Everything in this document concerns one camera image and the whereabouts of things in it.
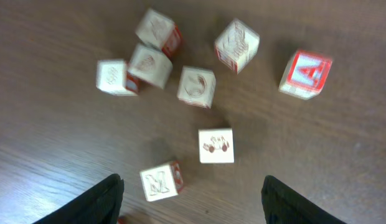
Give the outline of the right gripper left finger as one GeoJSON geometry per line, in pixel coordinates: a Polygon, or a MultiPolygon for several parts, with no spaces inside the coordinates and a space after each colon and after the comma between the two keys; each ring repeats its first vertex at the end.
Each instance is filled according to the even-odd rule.
{"type": "Polygon", "coordinates": [[[111,174],[34,224],[117,224],[124,186],[118,174],[111,174]]]}

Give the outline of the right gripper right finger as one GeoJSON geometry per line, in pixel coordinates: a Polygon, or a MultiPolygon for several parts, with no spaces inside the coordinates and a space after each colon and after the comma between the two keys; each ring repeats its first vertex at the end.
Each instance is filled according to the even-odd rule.
{"type": "Polygon", "coordinates": [[[272,175],[264,179],[261,202],[267,224],[346,224],[272,175]]]}

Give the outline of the wooden block blue side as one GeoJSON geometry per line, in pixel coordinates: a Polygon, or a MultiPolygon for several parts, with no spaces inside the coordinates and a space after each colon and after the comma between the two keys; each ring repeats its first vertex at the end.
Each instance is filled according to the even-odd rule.
{"type": "Polygon", "coordinates": [[[184,186],[181,168],[177,161],[142,170],[139,174],[148,202],[177,196],[184,186]]]}

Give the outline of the wooden block car picture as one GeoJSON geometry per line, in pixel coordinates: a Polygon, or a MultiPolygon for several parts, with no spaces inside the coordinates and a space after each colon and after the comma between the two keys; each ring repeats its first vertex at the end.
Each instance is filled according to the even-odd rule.
{"type": "Polygon", "coordinates": [[[234,163],[232,128],[200,129],[198,134],[202,164],[234,163]]]}

